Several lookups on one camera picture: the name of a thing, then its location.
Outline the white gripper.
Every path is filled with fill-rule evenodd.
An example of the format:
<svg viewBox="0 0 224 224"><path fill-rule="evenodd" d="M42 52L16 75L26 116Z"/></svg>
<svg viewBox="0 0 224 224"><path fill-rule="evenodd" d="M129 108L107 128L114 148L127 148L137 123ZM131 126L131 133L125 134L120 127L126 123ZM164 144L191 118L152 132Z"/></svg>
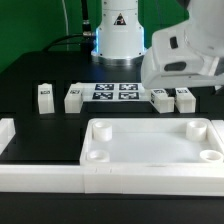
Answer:
<svg viewBox="0 0 224 224"><path fill-rule="evenodd" d="M189 27L185 21L153 34L141 66L145 89L224 85L224 58L195 50L187 38Z"/></svg>

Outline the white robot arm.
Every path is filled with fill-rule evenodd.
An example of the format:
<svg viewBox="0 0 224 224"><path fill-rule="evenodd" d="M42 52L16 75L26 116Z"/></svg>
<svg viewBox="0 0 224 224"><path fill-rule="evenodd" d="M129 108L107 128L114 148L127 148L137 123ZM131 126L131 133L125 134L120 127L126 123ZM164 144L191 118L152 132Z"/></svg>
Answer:
<svg viewBox="0 0 224 224"><path fill-rule="evenodd" d="M102 0L92 59L108 65L140 59L146 89L224 85L224 0L176 1L189 18L154 32L146 48L138 0Z"/></svg>

